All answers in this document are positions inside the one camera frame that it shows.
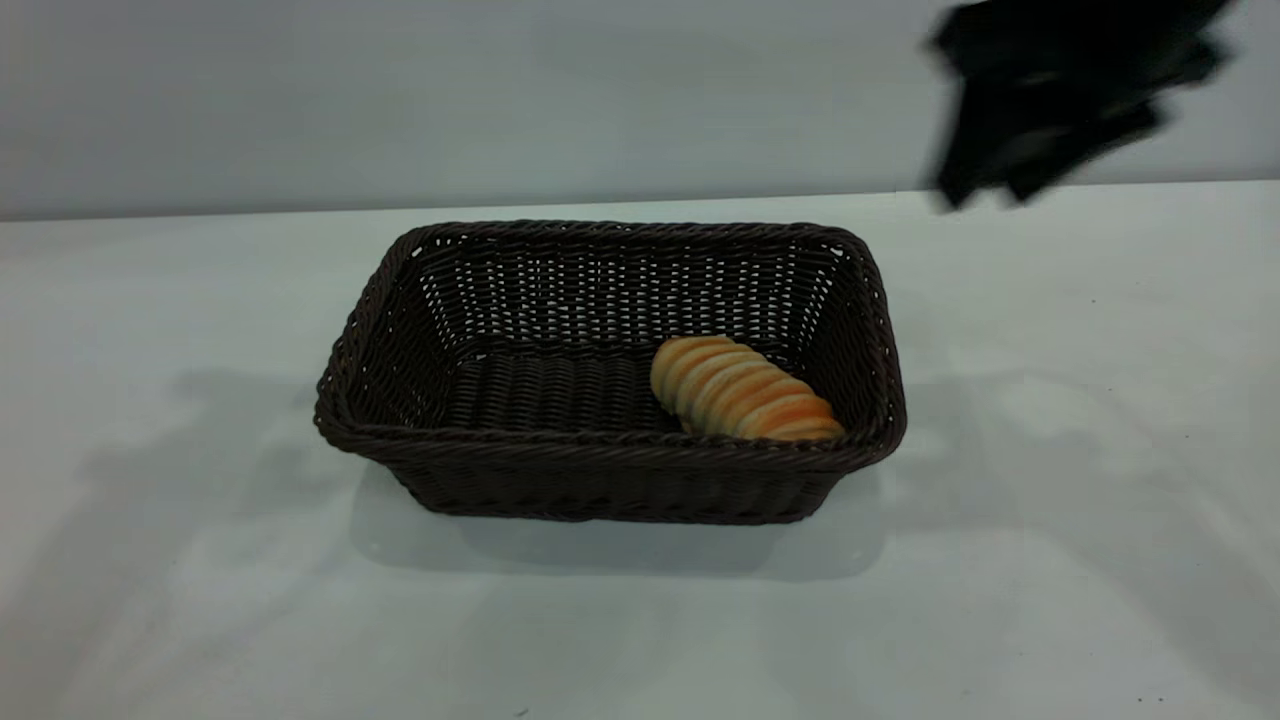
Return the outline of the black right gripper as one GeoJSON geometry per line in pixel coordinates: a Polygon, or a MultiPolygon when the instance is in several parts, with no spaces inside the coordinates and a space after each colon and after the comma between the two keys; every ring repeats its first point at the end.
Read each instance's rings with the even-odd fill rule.
{"type": "MultiPolygon", "coordinates": [[[[1202,85],[1229,59],[1211,29],[1231,1],[978,1],[950,8],[929,45],[966,81],[1062,85],[1100,102],[1135,102],[1202,85]]],[[[1059,131],[1009,169],[1016,115],[1002,95],[963,95],[934,172],[948,211],[1005,184],[1019,204],[1085,164],[1156,135],[1156,102],[1105,111],[1059,131]]]]}

